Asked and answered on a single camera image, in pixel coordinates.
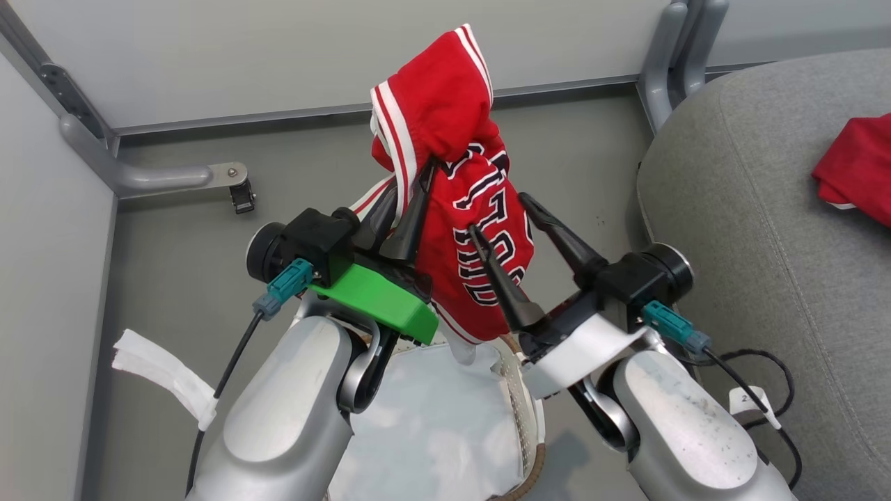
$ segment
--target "white cable label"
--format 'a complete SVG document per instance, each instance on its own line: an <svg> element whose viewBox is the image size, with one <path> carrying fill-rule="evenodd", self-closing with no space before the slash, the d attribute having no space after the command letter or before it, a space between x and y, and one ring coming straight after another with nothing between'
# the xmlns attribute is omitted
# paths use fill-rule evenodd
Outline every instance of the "white cable label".
<svg viewBox="0 0 891 501"><path fill-rule="evenodd" d="M118 351L111 366L168 389L205 431L217 416L214 389L167 350L127 329L114 344Z"/></svg>
<svg viewBox="0 0 891 501"><path fill-rule="evenodd" d="M764 413L764 417L767 418L767 421L771 426L775 430L782 428L780 422L777 421L776 415L773 414L771 401L767 399L767 394L764 393L764 390L757 386L749 386L749 388L751 388L756 397L761 400L761 403L767 407L767 412ZM730 390L730 414L737 415L741 412L751 410L760 411L761 409L758 407L757 402L755 402L745 390L742 388L734 388L733 390Z"/></svg>

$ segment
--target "red cloth on sofa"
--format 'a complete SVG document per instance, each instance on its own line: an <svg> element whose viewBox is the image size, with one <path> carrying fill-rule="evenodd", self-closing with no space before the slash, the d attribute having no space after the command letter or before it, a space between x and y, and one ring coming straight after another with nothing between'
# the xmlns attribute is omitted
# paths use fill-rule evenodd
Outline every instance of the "red cloth on sofa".
<svg viewBox="0 0 891 501"><path fill-rule="evenodd" d="M848 120L812 176L821 199L891 227L891 114Z"/></svg>
<svg viewBox="0 0 891 501"><path fill-rule="evenodd" d="M433 179L416 267L433 278L443 321L471 343L508 332L466 229L477 225L519 283L534 246L526 212L507 179L510 161L489 118L492 84L469 25L445 33L396 75L372 89L372 156L393 175L352 209L363 218L391 183L396 223L432 156L445 162Z"/></svg>

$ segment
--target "gray sofa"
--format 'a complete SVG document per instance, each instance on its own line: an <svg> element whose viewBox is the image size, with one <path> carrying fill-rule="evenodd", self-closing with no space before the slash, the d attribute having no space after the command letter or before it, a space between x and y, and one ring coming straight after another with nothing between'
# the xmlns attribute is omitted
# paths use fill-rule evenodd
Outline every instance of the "gray sofa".
<svg viewBox="0 0 891 501"><path fill-rule="evenodd" d="M766 349L795 375L781 421L804 459L803 501L891 499L891 229L820 201L810 177L848 119L886 113L888 49L732 73L674 111L638 177L650 236L697 273L681 312L715 351ZM774 407L786 398L769 361L732 365ZM700 376L726 403L732 381ZM753 436L788 478L782 441Z"/></svg>

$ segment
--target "black cable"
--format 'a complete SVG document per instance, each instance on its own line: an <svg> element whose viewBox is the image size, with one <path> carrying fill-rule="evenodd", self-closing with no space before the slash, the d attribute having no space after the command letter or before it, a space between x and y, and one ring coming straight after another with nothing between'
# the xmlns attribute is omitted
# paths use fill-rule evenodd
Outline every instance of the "black cable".
<svg viewBox="0 0 891 501"><path fill-rule="evenodd" d="M783 402L783 405L774 412L774 415L780 417L781 415L786 414L786 411L788 411L789 408L792 406L792 400L795 399L795 379L792 377L792 371L790 371L789 368L786 367L786 364L784 364L782 360L777 358L773 353L764 351L762 349L739 349L737 351L724 353L723 355L721 355L721 359L726 362L729 360L733 360L734 358L739 358L746 355L764 357L773 361L773 363L776 364L786 376L786 386L789 388L789 394L786 396L786 401ZM694 360L687 357L678 357L677 359L680 360L683 364L695 365L699 367L709 367L715 364L715 362L711 359ZM742 425L742 427L743 429L748 431L752 428L755 428L756 426L761 426L762 424L767 424L766 417L762 417L759 419L755 419L755 421L745 423Z"/></svg>
<svg viewBox="0 0 891 501"><path fill-rule="evenodd" d="M258 311L254 314L254 318L251 319L248 329L242 335L241 341L239 341L238 346L235 348L235 352L232 354L232 358L229 359L229 365L227 365L225 371L223 371L223 377L220 378L217 390L214 391L215 399L219 399L220 395L223 393L225 384L229 382L229 377L232 375L233 370L235 370L235 366L238 364L238 359L241 358L241 353L243 353L245 347L248 346L250 336L254 335L254 331L257 330L260 320L263 320L262 311ZM195 484L195 470L198 469L198 456L201 452L201 442L203 441L204 431L198 430L198 435L195 436L195 446L192 448L192 460L189 462L189 478L185 484L186 496L189 495L189 492L192 491L192 486Z"/></svg>
<svg viewBox="0 0 891 501"><path fill-rule="evenodd" d="M706 355L706 357L711 358L715 365L721 367L721 369L726 372L727 375L733 378L733 380L740 386L740 388L742 388L742 390L746 392L746 394L752 399L752 401L755 402L761 412L765 414L769 412L764 402L762 402L761 399L755 394L755 392L752 391L751 388L749 388L748 384L746 384L746 382L742 379L742 376L740 376L735 370L733 370L733 367L727 365L727 363L724 362L719 356L717 356L711 349L706 348L703 349L702 352ZM795 443L792 442L792 438L789 437L785 430L780 428L779 430L777 430L777 432L780 434L780 437L783 439L783 441L786 442L786 445L789 446L789 451L795 458L795 472L792 474L792 479L789 481L789 489L794 489L796 484L798 484L798 479L801 478L801 455L798 453L798 448L795 447Z"/></svg>

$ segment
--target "teal connector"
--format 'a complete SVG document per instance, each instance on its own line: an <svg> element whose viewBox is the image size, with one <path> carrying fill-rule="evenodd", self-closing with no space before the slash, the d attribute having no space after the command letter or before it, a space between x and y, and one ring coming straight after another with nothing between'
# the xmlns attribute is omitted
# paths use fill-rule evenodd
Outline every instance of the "teal connector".
<svg viewBox="0 0 891 501"><path fill-rule="evenodd" d="M305 291L312 282L313 265L305 259L294 259L266 286L266 294L254 301L254 313L262 311L263 319L269 321L284 303Z"/></svg>
<svg viewBox="0 0 891 501"><path fill-rule="evenodd" d="M659 301L643 307L643 322L697 355L712 344L708 336L693 328L693 323Z"/></svg>

